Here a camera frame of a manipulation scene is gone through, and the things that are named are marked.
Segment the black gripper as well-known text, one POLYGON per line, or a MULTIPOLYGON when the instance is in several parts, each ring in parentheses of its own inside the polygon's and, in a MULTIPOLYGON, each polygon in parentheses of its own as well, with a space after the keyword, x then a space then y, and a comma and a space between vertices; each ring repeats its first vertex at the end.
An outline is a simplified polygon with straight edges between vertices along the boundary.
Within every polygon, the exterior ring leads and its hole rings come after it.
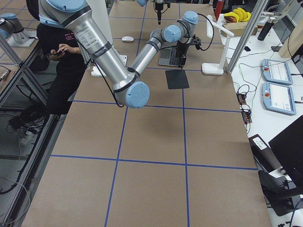
POLYGON ((179 58, 180 68, 183 68, 185 66, 188 49, 188 43, 181 43, 180 41, 177 42, 177 57, 179 58))
POLYGON ((167 5, 167 8, 170 8, 170 1, 169 0, 154 0, 154 9, 157 12, 158 17, 158 25, 161 24, 161 13, 164 9, 164 5, 167 5))

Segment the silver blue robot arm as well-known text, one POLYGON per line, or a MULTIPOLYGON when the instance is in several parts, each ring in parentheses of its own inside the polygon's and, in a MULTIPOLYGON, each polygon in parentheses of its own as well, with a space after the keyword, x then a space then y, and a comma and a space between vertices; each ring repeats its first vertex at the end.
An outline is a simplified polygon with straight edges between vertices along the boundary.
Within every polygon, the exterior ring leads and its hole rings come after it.
POLYGON ((162 45, 191 42, 198 22, 198 14, 187 11, 175 24, 154 30, 132 65, 127 68, 111 40, 107 39, 111 32, 105 3, 94 3, 91 0, 40 0, 38 7, 41 23, 74 33, 78 43, 112 82, 116 101, 130 108, 141 108, 147 104, 150 90, 140 81, 140 74, 162 45))
MULTIPOLYGON (((68 12, 72 13, 76 9, 80 8, 82 0, 49 0, 48 3, 55 9, 68 8, 68 12)), ((28 0, 27 7, 29 12, 34 18, 39 20, 42 24, 63 28, 63 26, 51 16, 48 16, 45 12, 40 12, 39 1, 28 0)), ((35 35, 31 35, 31 32, 25 30, 21 22, 14 13, 4 13, 0 16, 0 35, 3 39, 9 40, 9 44, 14 47, 24 46, 30 47, 35 35)))

